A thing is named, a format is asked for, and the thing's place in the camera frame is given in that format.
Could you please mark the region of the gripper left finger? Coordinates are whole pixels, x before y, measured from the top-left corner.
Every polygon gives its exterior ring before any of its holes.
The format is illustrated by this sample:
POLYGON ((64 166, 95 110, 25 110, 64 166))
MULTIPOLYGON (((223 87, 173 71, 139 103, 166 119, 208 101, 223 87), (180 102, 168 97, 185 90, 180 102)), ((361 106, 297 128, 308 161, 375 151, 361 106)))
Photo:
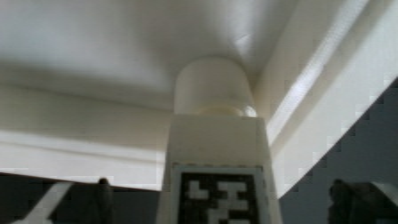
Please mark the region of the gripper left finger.
POLYGON ((25 217, 11 224, 114 224, 114 193, 109 180, 57 182, 25 217))

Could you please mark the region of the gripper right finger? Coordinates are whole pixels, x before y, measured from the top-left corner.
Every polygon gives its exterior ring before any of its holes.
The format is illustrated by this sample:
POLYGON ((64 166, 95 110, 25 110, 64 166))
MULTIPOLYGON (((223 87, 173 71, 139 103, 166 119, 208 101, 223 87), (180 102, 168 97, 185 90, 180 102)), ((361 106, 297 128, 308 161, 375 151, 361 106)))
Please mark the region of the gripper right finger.
POLYGON ((335 180, 327 224, 398 224, 398 198, 375 182, 335 180))

